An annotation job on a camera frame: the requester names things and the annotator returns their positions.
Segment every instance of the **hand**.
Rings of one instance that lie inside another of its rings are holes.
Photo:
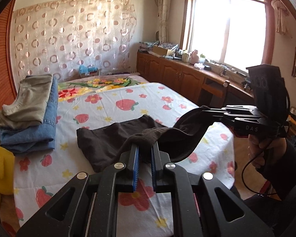
[[[253,159],[258,153],[264,150],[267,145],[270,143],[271,139],[266,138],[263,141],[259,141],[258,138],[254,135],[249,135],[248,138],[248,152],[250,160]],[[273,158],[271,160],[271,165],[274,165],[286,151],[286,140],[285,138],[277,138],[271,142],[271,144],[267,147],[268,149],[273,148]],[[252,165],[260,168],[265,164],[265,160],[263,158],[264,152],[262,152],[254,161],[252,161]]]

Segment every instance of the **metal bolt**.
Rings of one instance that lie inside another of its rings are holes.
[[[77,174],[77,178],[80,179],[80,180],[82,180],[82,179],[84,179],[86,177],[87,177],[87,174],[85,172],[80,172],[80,173]]]
[[[204,179],[206,179],[206,180],[212,180],[212,179],[213,179],[213,175],[212,175],[211,173],[209,173],[209,172],[205,172],[205,173],[203,174],[203,177],[204,177]]]
[[[166,164],[166,168],[167,169],[174,169],[175,168],[175,164],[174,163],[167,163]]]
[[[117,163],[114,164],[114,167],[115,167],[116,169],[122,169],[122,168],[124,167],[124,164],[121,163],[121,162],[117,162]]]

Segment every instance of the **person's arm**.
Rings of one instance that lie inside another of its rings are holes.
[[[259,142],[255,136],[249,136],[249,157],[253,158],[269,143],[270,140]],[[284,138],[275,139],[269,148],[273,148],[273,157],[270,161],[265,164],[261,154],[252,164],[272,183],[278,196],[283,200],[296,185],[296,149]]]

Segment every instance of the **wall curtain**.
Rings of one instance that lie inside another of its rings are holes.
[[[170,10],[170,0],[158,0],[159,1],[159,41],[167,42],[167,21]]]
[[[289,16],[288,9],[280,0],[273,0],[271,5],[277,11],[276,32],[287,35],[289,32],[286,22],[286,17]]]
[[[52,73],[67,81],[81,64],[125,71],[136,14],[131,0],[57,0],[15,11],[12,23],[20,80]]]

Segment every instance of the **black sleeve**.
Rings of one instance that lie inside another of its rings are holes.
[[[286,152],[276,164],[257,168],[257,171],[269,180],[278,196],[283,200],[296,185],[296,149],[286,140]]]

